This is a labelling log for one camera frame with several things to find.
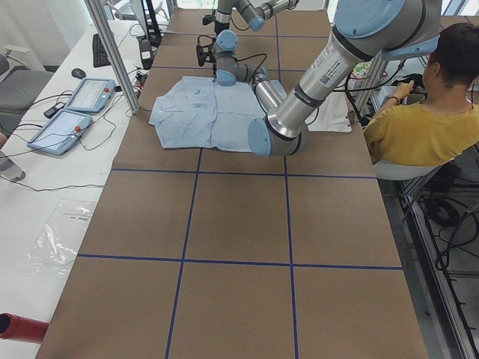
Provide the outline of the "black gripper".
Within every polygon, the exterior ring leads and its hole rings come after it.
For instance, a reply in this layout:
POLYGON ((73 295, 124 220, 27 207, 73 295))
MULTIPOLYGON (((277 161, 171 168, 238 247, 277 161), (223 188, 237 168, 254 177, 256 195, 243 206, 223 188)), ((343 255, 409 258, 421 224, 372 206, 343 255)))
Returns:
POLYGON ((213 47, 215 45, 216 38, 209 35, 198 35, 196 43, 196 55, 198 60, 198 66, 203 67, 206 63, 214 64, 216 62, 213 47), (210 43, 207 45, 201 44, 201 38, 207 38, 210 40, 210 43))
POLYGON ((219 35, 222 31, 229 29, 229 15, 223 13, 205 15, 202 19, 203 25, 214 23, 214 32, 219 35))

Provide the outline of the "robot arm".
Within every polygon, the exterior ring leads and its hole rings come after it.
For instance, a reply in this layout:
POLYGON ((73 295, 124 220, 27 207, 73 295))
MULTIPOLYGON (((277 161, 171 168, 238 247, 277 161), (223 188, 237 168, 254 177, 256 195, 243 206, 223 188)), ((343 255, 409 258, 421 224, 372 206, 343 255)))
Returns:
POLYGON ((413 58, 433 52, 439 39, 440 1, 340 1, 327 45, 285 97, 271 85, 261 67, 238 64, 237 36, 229 29, 233 9, 259 31, 266 20, 296 1, 219 1, 203 18, 214 25, 212 44, 197 48, 198 63, 216 66, 220 85, 251 84, 267 110, 248 127, 248 145, 258 156, 289 156, 302 150, 308 138, 306 119, 361 62, 381 54, 385 60, 413 58))
POLYGON ((294 9, 298 3, 298 0, 277 0, 265 1, 255 6, 248 0, 219 0, 217 8, 210 15, 204 16, 202 25, 214 23, 215 34, 220 34, 223 30, 229 29, 232 11, 235 8, 252 31, 259 31, 265 21, 283 10, 294 9))

